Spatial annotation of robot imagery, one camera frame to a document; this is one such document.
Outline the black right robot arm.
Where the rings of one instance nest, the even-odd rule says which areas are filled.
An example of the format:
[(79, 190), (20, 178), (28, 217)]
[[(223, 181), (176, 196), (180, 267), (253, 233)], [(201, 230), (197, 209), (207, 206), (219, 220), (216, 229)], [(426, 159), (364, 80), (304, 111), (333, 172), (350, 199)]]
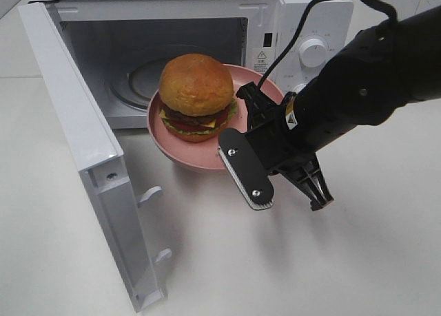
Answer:
[(253, 82), (237, 95), (247, 131), (236, 184), (256, 211), (272, 205), (270, 175), (302, 191), (313, 210), (332, 201), (316, 152), (361, 125), (376, 126), (409, 103), (440, 97), (440, 9), (360, 31), (299, 92), (273, 102)]

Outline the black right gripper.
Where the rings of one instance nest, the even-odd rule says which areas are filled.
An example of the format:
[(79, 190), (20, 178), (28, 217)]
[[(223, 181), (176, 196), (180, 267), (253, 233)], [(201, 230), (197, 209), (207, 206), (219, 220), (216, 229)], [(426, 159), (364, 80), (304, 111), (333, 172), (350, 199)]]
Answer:
[(241, 86), (236, 96), (247, 108), (246, 139), (268, 175), (280, 174), (310, 200), (312, 211), (334, 201), (313, 151), (295, 146), (286, 119), (294, 116), (291, 104), (296, 93), (288, 92), (276, 104), (254, 83)]

